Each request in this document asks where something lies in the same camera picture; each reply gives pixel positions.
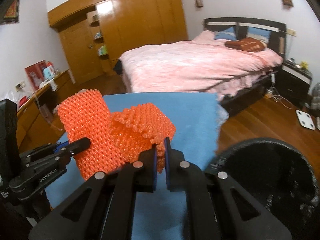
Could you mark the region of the orange foam mesh sheet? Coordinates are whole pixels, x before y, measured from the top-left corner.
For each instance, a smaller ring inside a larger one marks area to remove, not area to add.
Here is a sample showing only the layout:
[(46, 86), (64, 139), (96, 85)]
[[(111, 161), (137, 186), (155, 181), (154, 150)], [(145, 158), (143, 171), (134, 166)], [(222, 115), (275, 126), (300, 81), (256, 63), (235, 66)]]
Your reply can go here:
[(154, 144), (157, 172), (163, 171), (164, 140), (174, 137), (176, 127), (153, 103), (111, 112), (98, 90), (86, 90), (61, 102), (57, 114), (69, 142), (83, 137), (91, 141), (89, 149), (74, 157), (84, 180), (95, 172), (110, 173), (137, 161), (140, 153)]

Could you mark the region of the black bag trash bin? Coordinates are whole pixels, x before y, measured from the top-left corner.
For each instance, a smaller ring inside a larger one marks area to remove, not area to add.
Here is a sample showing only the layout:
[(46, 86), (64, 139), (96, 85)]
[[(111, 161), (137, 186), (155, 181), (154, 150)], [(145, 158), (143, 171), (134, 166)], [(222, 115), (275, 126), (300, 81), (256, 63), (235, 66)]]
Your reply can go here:
[(319, 239), (319, 182), (306, 157), (292, 145), (274, 138), (248, 139), (222, 151), (205, 171), (229, 174), (293, 239)]

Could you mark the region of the wooden side desk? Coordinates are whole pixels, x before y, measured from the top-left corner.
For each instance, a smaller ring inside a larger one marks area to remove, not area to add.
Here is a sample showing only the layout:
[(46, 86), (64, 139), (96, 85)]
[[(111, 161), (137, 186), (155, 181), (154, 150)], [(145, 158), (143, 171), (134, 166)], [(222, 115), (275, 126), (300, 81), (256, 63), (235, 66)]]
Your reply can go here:
[(55, 143), (65, 132), (55, 107), (74, 92), (68, 71), (54, 79), (57, 89), (49, 84), (35, 92), (17, 112), (17, 145), (20, 153), (38, 146)]

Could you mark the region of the pink quilt bed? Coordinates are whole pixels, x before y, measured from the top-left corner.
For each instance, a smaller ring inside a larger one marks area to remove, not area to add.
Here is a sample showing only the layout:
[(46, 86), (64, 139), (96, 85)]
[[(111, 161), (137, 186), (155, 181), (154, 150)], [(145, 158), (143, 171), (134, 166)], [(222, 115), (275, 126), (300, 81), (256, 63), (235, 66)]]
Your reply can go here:
[(222, 100), (251, 88), (274, 70), (283, 58), (264, 43), (260, 51), (229, 48), (212, 31), (203, 31), (191, 41), (148, 44), (124, 52), (119, 61), (129, 93), (207, 92)]

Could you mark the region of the wooden wardrobe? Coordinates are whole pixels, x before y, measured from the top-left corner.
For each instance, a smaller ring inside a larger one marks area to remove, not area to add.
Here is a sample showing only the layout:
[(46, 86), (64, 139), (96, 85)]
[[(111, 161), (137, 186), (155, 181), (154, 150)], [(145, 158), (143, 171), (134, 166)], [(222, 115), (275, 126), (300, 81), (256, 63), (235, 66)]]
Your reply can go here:
[(68, 0), (48, 21), (76, 84), (112, 76), (125, 51), (188, 39), (181, 0)]

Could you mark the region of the brown dotted pillow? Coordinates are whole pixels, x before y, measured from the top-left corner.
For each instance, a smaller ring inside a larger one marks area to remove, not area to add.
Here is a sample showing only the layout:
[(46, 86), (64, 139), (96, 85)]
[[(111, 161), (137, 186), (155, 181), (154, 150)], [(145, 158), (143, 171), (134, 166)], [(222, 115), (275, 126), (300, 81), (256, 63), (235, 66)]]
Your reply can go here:
[(266, 48), (264, 42), (251, 37), (246, 37), (239, 41), (227, 41), (225, 42), (225, 46), (227, 48), (253, 53), (257, 53)]

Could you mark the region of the blue left pillow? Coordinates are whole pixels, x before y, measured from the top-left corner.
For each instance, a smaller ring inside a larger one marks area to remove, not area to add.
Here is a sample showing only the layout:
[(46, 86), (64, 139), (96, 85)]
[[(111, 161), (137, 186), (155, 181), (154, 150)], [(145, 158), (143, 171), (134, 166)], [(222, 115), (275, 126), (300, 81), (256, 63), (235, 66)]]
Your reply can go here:
[(229, 40), (229, 41), (236, 41), (236, 33), (235, 28), (230, 27), (223, 31), (217, 31), (215, 33), (215, 40)]

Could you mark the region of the blue pillow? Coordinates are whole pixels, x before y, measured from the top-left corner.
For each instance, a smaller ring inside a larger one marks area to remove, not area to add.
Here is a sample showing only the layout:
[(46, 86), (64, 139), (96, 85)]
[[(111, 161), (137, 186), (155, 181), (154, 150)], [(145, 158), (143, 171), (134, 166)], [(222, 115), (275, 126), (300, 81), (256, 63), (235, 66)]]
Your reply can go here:
[(248, 27), (247, 37), (268, 43), (271, 36), (270, 30), (260, 29), (256, 27)]
[(229, 40), (229, 41), (236, 41), (236, 33), (235, 28), (230, 27), (223, 31), (217, 31), (215, 33), (215, 40)]

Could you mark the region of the black white nightstand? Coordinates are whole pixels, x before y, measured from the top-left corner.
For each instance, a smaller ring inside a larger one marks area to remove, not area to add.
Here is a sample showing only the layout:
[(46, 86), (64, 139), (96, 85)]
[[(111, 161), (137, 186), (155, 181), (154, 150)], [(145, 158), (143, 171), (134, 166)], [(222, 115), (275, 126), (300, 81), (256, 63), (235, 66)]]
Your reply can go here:
[(296, 107), (302, 108), (310, 89), (312, 74), (298, 64), (285, 60), (276, 75), (275, 88)]

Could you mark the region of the blue right pillow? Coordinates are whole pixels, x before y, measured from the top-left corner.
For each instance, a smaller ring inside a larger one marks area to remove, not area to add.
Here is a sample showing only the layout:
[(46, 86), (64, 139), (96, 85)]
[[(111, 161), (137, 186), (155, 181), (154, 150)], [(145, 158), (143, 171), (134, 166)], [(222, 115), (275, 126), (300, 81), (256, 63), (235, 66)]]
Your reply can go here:
[(271, 36), (270, 30), (260, 29), (256, 27), (248, 27), (247, 37), (268, 43)]

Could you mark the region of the black bed headboard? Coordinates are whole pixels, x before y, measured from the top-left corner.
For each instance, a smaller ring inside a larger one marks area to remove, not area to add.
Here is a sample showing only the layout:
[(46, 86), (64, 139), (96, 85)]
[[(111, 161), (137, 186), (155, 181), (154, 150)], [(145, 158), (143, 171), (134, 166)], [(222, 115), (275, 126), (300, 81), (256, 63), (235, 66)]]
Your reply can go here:
[(230, 27), (234, 28), (238, 40), (245, 38), (253, 28), (268, 32), (270, 34), (267, 43), (268, 48), (285, 59), (286, 24), (249, 17), (214, 17), (203, 20), (204, 30), (223, 31)]

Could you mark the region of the yellow plush toy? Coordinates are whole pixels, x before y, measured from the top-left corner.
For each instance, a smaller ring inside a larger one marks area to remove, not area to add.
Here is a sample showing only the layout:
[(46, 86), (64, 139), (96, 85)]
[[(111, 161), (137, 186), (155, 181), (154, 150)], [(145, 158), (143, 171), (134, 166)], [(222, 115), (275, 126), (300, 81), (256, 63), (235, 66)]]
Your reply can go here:
[(306, 61), (302, 61), (302, 62), (300, 63), (300, 66), (301, 66), (302, 69), (308, 70), (309, 64), (308, 64)]

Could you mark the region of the red picture frame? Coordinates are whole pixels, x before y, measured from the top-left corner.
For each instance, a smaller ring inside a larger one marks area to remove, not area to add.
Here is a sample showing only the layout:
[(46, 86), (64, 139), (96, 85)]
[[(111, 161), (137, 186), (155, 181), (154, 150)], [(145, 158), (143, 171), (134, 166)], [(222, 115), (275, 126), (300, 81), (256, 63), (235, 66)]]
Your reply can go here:
[(33, 91), (37, 91), (46, 79), (53, 78), (55, 73), (53, 64), (45, 60), (28, 66), (24, 70)]

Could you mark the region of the framed wall picture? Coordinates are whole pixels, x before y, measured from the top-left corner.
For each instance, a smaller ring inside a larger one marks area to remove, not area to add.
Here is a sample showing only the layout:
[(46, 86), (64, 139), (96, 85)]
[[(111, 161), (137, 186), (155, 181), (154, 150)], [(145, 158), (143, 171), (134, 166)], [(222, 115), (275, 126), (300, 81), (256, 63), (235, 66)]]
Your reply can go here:
[(10, 24), (19, 22), (19, 5), (20, 0), (14, 0), (9, 9), (7, 10), (1, 24)]

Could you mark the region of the left wall lamp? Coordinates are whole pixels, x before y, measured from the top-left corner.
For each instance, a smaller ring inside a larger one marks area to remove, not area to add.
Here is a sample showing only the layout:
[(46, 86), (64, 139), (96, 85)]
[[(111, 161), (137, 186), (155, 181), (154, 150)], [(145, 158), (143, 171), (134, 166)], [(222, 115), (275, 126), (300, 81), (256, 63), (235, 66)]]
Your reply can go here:
[(195, 4), (197, 8), (202, 8), (203, 7), (203, 0), (195, 0)]

